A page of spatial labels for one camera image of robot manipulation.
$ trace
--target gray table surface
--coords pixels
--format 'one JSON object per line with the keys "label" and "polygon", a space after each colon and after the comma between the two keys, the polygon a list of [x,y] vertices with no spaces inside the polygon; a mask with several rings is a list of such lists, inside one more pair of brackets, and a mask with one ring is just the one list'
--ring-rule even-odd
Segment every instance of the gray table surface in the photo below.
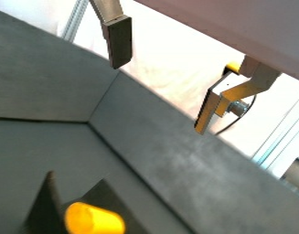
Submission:
{"label": "gray table surface", "polygon": [[116,75],[103,58],[0,12],[0,117],[87,122]]}
{"label": "gray table surface", "polygon": [[299,233],[299,197],[123,73],[89,123],[198,233]]}
{"label": "gray table surface", "polygon": [[63,203],[105,178],[149,233],[191,233],[87,124],[0,121],[0,234],[20,233],[49,170]]}

